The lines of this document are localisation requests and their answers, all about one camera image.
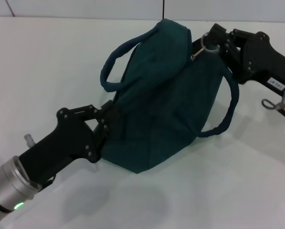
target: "green fabric bag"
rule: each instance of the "green fabric bag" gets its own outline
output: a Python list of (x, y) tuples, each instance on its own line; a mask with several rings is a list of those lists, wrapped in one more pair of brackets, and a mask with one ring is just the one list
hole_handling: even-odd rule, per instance
[[(138, 45), (120, 83), (107, 78), (115, 60)], [(148, 170), (188, 146), (196, 137), (219, 135), (230, 125), (239, 87), (217, 54), (203, 52), (191, 60), (191, 32), (164, 19), (151, 31), (118, 47), (101, 71), (101, 85), (115, 92), (122, 118), (110, 127), (102, 156), (135, 173)], [(232, 100), (222, 123), (204, 127), (222, 77)]]

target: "green led light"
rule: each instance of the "green led light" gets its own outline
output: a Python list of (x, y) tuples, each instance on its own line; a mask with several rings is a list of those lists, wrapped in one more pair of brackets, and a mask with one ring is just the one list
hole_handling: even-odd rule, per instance
[(19, 207), (21, 207), (23, 205), (23, 203), (19, 203), (18, 205), (16, 205), (15, 207), (14, 207), (14, 209), (16, 210), (16, 209), (18, 209)]

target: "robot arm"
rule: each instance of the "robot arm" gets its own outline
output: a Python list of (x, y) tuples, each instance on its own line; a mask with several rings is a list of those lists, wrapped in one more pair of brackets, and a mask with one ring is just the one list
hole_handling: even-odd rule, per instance
[[(273, 109), (285, 116), (285, 57), (272, 48), (268, 35), (236, 29), (226, 33), (214, 24), (204, 38), (203, 44), (200, 39), (192, 44), (194, 57), (203, 45), (219, 45), (219, 55), (235, 80), (239, 84), (255, 80), (281, 95), (281, 102)], [(0, 221), (52, 184), (56, 174), (74, 160), (100, 160), (109, 128), (120, 112), (109, 101), (99, 110), (92, 105), (62, 108), (56, 116), (58, 124), (51, 134), (0, 167)], [(94, 131), (85, 123), (91, 119), (99, 123)]]

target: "label sticker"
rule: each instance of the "label sticker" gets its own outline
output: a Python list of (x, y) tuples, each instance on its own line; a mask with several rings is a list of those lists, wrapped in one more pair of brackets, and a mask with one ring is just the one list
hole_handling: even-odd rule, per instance
[(278, 90), (282, 91), (283, 89), (285, 89), (285, 85), (280, 83), (279, 81), (277, 81), (274, 78), (270, 78), (267, 83), (269, 83), (271, 86), (274, 86), (275, 88), (277, 88)]

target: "navy blue handle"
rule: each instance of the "navy blue handle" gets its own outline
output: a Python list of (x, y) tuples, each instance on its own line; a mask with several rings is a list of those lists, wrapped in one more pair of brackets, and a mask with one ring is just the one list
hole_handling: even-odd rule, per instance
[(136, 79), (133, 79), (132, 81), (121, 82), (121, 83), (107, 82), (108, 76), (113, 69), (116, 59), (128, 53), (132, 48), (134, 48), (139, 43), (145, 41), (152, 35), (154, 35), (157, 31), (158, 31), (158, 26), (155, 26), (149, 32), (146, 32), (145, 34), (142, 34), (136, 38), (133, 38), (125, 42), (124, 44), (121, 44), (116, 50), (112, 52), (112, 54), (110, 54), (110, 56), (108, 57), (107, 61), (105, 62), (103, 66), (103, 69), (100, 75), (100, 82), (104, 90), (106, 90), (107, 92), (119, 91), (131, 85), (136, 80)]
[(232, 74), (230, 72), (225, 71), (224, 77), (227, 81), (227, 83), (230, 86), (231, 94), (232, 94), (232, 100), (230, 101), (230, 105), (228, 108), (228, 111), (226, 113), (226, 116), (224, 117), (221, 124), (219, 124), (217, 127), (213, 128), (212, 130), (208, 130), (205, 132), (201, 132), (198, 137), (210, 137), (213, 135), (220, 135), (221, 133), (225, 132), (230, 123), (232, 122), (232, 116), (234, 113), (234, 110), (237, 106), (237, 103), (239, 101), (239, 85), (238, 83), (232, 78)]

